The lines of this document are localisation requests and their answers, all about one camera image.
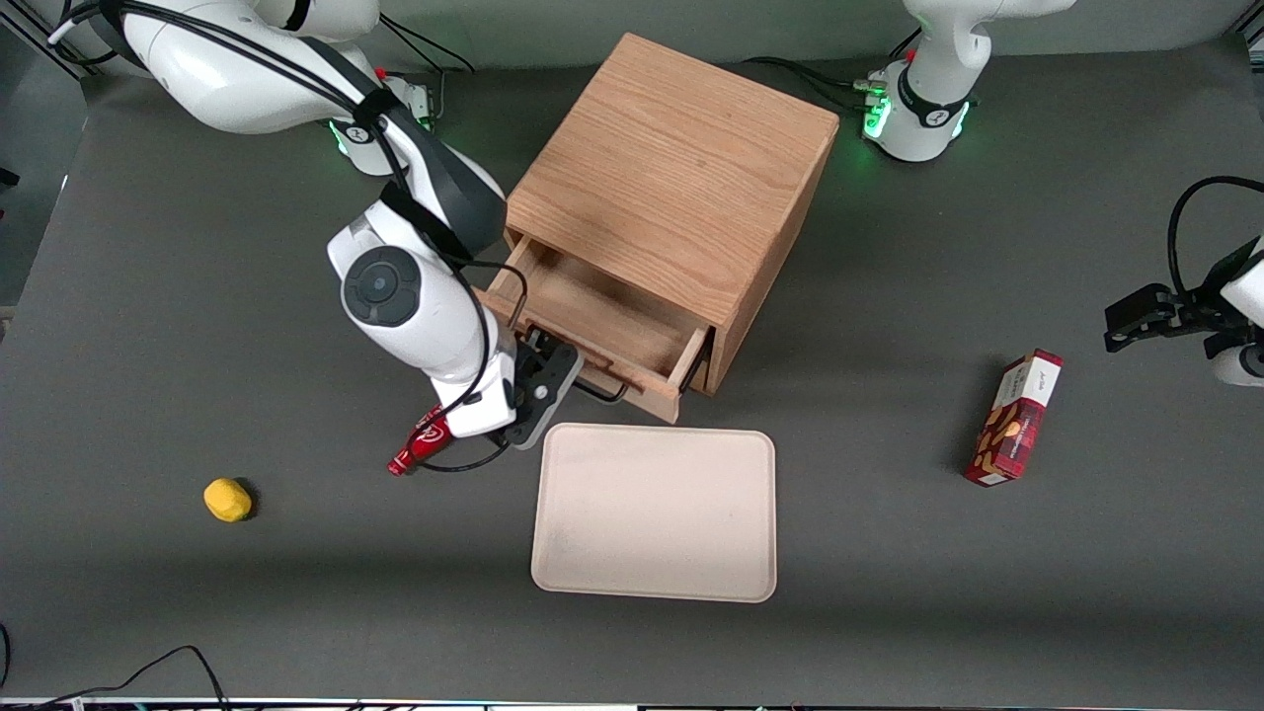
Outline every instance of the green led light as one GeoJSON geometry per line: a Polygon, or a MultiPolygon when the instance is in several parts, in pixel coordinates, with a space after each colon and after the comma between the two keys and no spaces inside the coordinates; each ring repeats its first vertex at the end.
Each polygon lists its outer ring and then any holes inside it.
{"type": "Polygon", "coordinates": [[[334,134],[334,139],[337,140],[337,151],[339,151],[339,153],[346,156],[346,145],[343,145],[343,134],[337,133],[337,129],[334,128],[334,121],[329,123],[329,130],[330,130],[330,133],[334,134]]]}
{"type": "Polygon", "coordinates": [[[865,119],[865,135],[877,139],[886,128],[886,119],[891,115],[891,100],[882,97],[882,101],[870,109],[868,118],[865,119]]]}
{"type": "Polygon", "coordinates": [[[957,116],[957,128],[952,129],[953,138],[961,135],[961,129],[966,123],[966,114],[968,113],[969,113],[969,101],[966,101],[966,105],[961,108],[961,115],[957,116]]]}

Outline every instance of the red box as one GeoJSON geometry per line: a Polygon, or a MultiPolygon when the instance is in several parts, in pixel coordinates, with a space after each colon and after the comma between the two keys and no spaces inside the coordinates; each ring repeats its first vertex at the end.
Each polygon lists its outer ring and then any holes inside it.
{"type": "Polygon", "coordinates": [[[1005,368],[966,469],[967,479],[991,487],[1023,476],[1060,372],[1062,358],[1048,350],[1036,350],[1005,368]]]}

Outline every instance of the circular joint cap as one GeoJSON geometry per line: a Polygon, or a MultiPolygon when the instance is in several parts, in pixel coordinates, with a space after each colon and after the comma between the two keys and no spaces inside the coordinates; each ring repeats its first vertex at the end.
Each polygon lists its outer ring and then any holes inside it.
{"type": "Polygon", "coordinates": [[[343,302],[355,320],[370,326],[398,326],[417,312],[421,269],[398,247],[369,249],[343,280],[343,302]]]}

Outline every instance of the wooden top surface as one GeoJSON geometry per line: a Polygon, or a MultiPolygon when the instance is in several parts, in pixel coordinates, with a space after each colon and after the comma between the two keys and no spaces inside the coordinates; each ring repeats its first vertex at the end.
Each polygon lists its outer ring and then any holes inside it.
{"type": "Polygon", "coordinates": [[[837,130],[830,111],[627,34],[508,224],[724,325],[837,130]]]}

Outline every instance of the yellow sponge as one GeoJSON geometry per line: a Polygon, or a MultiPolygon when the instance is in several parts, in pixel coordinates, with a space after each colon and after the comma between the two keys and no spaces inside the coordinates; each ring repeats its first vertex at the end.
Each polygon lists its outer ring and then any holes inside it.
{"type": "Polygon", "coordinates": [[[226,478],[212,481],[202,492],[202,501],[216,519],[229,524],[249,516],[254,505],[241,485],[226,478]]]}

